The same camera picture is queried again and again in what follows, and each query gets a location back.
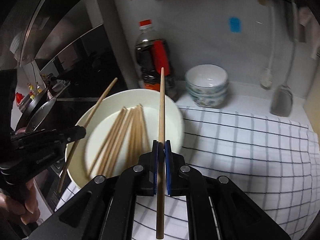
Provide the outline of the bottom floral bowl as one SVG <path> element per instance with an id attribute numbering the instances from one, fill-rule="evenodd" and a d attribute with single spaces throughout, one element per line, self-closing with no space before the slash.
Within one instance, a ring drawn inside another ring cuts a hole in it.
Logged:
<path id="1" fill-rule="evenodd" d="M 201 95 L 201 94 L 191 94 L 190 96 L 196 105 L 199 107 L 207 107 L 207 108 L 217 108 L 227 98 L 228 93 L 221 95 Z"/>

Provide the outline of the floral bowl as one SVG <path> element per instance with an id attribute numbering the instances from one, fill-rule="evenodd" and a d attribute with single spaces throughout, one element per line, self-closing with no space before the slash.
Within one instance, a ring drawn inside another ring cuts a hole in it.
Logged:
<path id="1" fill-rule="evenodd" d="M 201 95 L 201 94 L 191 94 L 190 96 L 196 105 L 199 107 L 207 107 L 207 108 L 217 108 L 227 98 L 228 93 L 221 95 Z"/>
<path id="2" fill-rule="evenodd" d="M 224 85 L 228 81 L 228 73 L 214 64 L 201 64 L 190 68 L 185 80 L 195 88 L 207 89 Z"/>
<path id="3" fill-rule="evenodd" d="M 193 99 L 208 99 L 227 95 L 229 84 L 226 83 L 225 85 L 212 88 L 201 88 L 190 83 L 186 83 L 185 87 L 187 89 L 187 92 Z"/>

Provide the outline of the middle floral bowl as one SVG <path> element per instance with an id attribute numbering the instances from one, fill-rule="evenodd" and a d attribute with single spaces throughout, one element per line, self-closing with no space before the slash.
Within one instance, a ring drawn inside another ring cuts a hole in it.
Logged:
<path id="1" fill-rule="evenodd" d="M 212 88 L 201 88 L 190 83 L 186 83 L 185 87 L 187 89 L 187 92 L 193 99 L 208 99 L 227 95 L 229 84 L 226 83 L 225 85 Z"/>

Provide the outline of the checkered white cloth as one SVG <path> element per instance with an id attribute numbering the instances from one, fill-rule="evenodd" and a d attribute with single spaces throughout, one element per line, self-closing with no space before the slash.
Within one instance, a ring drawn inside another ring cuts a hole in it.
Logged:
<path id="1" fill-rule="evenodd" d="M 317 134 L 298 122 L 182 106 L 185 162 L 229 177 L 292 239 L 319 212 Z"/>

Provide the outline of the top floral bowl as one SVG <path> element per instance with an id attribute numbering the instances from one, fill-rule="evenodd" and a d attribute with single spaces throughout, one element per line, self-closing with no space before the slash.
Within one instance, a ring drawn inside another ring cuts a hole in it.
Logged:
<path id="1" fill-rule="evenodd" d="M 214 64 L 201 64 L 190 68 L 185 80 L 195 88 L 207 89 L 224 85 L 228 81 L 228 73 Z"/>

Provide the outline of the metal spatula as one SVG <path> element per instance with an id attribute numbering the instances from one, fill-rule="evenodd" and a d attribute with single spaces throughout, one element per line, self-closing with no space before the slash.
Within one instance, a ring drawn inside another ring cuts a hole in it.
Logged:
<path id="1" fill-rule="evenodd" d="M 298 10 L 295 0 L 291 0 L 291 4 L 293 13 L 293 45 L 290 64 L 283 84 L 278 86 L 278 88 L 274 92 L 270 108 L 271 114 L 282 117 L 290 116 L 293 106 L 293 94 L 288 85 L 288 82 L 292 72 L 293 63 L 296 55 L 296 47 L 298 43 Z"/>

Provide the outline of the dark soy sauce bottle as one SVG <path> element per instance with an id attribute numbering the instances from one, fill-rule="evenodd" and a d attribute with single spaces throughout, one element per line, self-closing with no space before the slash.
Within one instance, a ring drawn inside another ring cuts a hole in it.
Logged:
<path id="1" fill-rule="evenodd" d="M 140 67 L 143 87 L 160 91 L 161 71 L 165 76 L 165 94 L 176 101 L 178 91 L 175 84 L 174 68 L 170 62 L 167 41 L 153 28 L 151 20 L 139 22 L 140 35 L 135 44 L 136 63 Z"/>

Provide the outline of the hanging pink towel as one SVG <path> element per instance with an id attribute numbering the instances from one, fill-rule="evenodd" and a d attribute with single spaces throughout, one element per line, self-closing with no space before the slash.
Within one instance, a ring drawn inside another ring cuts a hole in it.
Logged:
<path id="1" fill-rule="evenodd" d="M 311 58 L 315 60 L 319 56 L 319 23 L 309 7 L 301 7 L 298 15 L 300 25 L 306 27 L 311 42 Z"/>

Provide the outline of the blue wall sticker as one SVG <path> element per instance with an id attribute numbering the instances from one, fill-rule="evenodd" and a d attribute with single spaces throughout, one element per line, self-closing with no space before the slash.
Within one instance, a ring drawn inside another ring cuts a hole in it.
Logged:
<path id="1" fill-rule="evenodd" d="M 241 21 L 237 17 L 229 19 L 229 28 L 232 33 L 241 33 Z"/>

